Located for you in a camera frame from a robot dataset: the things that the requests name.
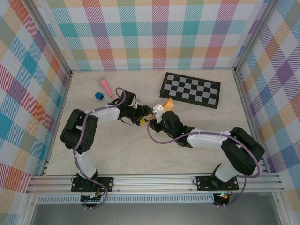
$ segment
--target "cable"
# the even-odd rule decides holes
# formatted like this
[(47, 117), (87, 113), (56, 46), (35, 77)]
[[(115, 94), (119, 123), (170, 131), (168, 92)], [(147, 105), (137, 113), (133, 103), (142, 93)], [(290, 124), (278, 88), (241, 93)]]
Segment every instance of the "cable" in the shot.
[(260, 169), (259, 163), (256, 160), (255, 156), (252, 154), (252, 152), (242, 142), (240, 142), (238, 139), (236, 139), (236, 138), (234, 138), (234, 137), (232, 137), (230, 135), (223, 134), (223, 133), (220, 133), (220, 132), (200, 131), (200, 132), (191, 132), (191, 133), (183, 134), (183, 135), (180, 135), (179, 137), (176, 137), (176, 138), (174, 138), (174, 139), (172, 139), (170, 141), (167, 141), (167, 142), (160, 142), (160, 141), (154, 139), (154, 137), (150, 133), (150, 121), (155, 117), (155, 115), (156, 115), (156, 113), (153, 114), (150, 117), (150, 119), (148, 120), (148, 122), (147, 122), (147, 132), (148, 132), (148, 135), (151, 138), (151, 140), (153, 140), (154, 142), (156, 142), (158, 144), (172, 143), (172, 142), (174, 142), (174, 141), (176, 141), (178, 139), (181, 139), (182, 137), (189, 136), (189, 135), (201, 135), (201, 134), (203, 134), (203, 135), (224, 136), (224, 137), (227, 137), (227, 138), (235, 141), (237, 144), (239, 144), (250, 155), (250, 157), (253, 159), (253, 161), (255, 162), (255, 165), (257, 167), (257, 174), (251, 175), (251, 176), (238, 175), (238, 177), (245, 178), (244, 186), (243, 186), (240, 194), (232, 202), (230, 202), (229, 204), (227, 204), (227, 206), (232, 205), (243, 194), (243, 192), (245, 191), (245, 188), (246, 188), (247, 178), (256, 178), (256, 177), (258, 177), (260, 175), (261, 169)]
[(92, 110), (92, 111), (88, 112), (88, 113), (85, 115), (84, 120), (83, 120), (83, 125), (82, 125), (82, 130), (81, 130), (81, 134), (80, 134), (79, 141), (78, 141), (77, 145), (75, 146), (75, 148), (74, 148), (73, 151), (72, 151), (73, 156), (74, 156), (74, 160), (75, 160), (76, 167), (77, 167), (77, 169), (79, 170), (79, 172), (81, 173), (81, 175), (82, 175), (83, 177), (85, 177), (87, 180), (89, 180), (89, 181), (91, 181), (91, 182), (93, 182), (93, 183), (95, 183), (95, 184), (97, 184), (97, 185), (103, 187), (104, 192), (105, 192), (105, 197), (104, 197), (104, 199), (102, 200), (102, 202), (98, 203), (98, 204), (97, 204), (96, 206), (94, 206), (94, 207), (87, 207), (87, 206), (85, 205), (85, 202), (86, 202), (86, 201), (84, 201), (84, 202), (83, 202), (83, 205), (84, 205), (85, 209), (93, 210), (93, 209), (98, 208), (100, 205), (102, 205), (102, 204), (106, 201), (106, 199), (107, 199), (108, 190), (107, 190), (107, 188), (106, 188), (103, 184), (101, 184), (101, 183), (99, 183), (99, 182), (97, 182), (97, 181), (95, 181), (95, 180), (89, 178), (86, 174), (84, 174), (84, 173), (82, 172), (82, 170), (81, 170), (81, 168), (80, 168), (80, 166), (79, 166), (79, 164), (78, 164), (76, 151), (77, 151), (77, 149), (79, 148), (79, 146), (80, 146), (80, 144), (81, 144), (81, 141), (83, 140), (83, 135), (84, 135), (85, 125), (86, 125), (86, 120), (88, 119), (88, 116), (90, 116), (92, 113), (94, 113), (94, 112), (96, 112), (96, 111), (99, 111), (99, 110), (102, 110), (102, 109), (115, 108), (115, 107), (121, 105), (121, 104), (125, 101), (126, 93), (125, 93), (124, 89), (122, 89), (122, 88), (120, 88), (120, 87), (116, 88), (116, 94), (117, 94), (118, 97), (120, 97), (120, 96), (118, 95), (118, 93), (117, 93), (117, 90), (119, 90), (119, 89), (123, 91), (123, 99), (122, 99), (121, 102), (119, 102), (118, 104), (112, 105), (112, 106), (104, 106), (104, 107), (97, 108), (97, 109), (95, 109), (95, 110)]

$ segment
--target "pink cylinder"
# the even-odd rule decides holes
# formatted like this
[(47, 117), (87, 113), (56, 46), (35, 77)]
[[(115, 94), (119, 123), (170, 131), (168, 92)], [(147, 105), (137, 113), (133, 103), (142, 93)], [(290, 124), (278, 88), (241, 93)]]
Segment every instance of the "pink cylinder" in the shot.
[(107, 82), (105, 81), (105, 79), (103, 77), (101, 77), (100, 79), (100, 84), (102, 85), (102, 87), (105, 89), (106, 93), (109, 95), (109, 97), (113, 97), (113, 93), (111, 91), (111, 89), (109, 88)]

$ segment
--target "yellow object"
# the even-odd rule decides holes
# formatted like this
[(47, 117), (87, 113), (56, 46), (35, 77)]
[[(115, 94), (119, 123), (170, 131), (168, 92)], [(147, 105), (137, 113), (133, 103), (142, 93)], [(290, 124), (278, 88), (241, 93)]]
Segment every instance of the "yellow object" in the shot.
[(163, 104), (163, 108), (165, 111), (170, 111), (174, 107), (174, 102), (171, 98)]

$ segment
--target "blue cube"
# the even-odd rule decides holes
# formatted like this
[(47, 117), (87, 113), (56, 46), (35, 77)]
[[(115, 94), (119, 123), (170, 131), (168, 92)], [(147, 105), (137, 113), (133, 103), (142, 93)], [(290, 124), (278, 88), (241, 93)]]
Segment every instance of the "blue cube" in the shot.
[(96, 97), (96, 99), (102, 100), (104, 96), (103, 96), (102, 93), (97, 92), (97, 93), (95, 94), (95, 97)]

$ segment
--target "black and white checkerboard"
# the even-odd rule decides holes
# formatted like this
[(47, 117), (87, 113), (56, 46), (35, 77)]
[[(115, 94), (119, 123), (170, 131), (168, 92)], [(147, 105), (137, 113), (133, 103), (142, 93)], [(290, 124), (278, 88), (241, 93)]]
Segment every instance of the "black and white checkerboard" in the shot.
[(220, 94), (219, 82), (166, 73), (160, 97), (217, 108)]

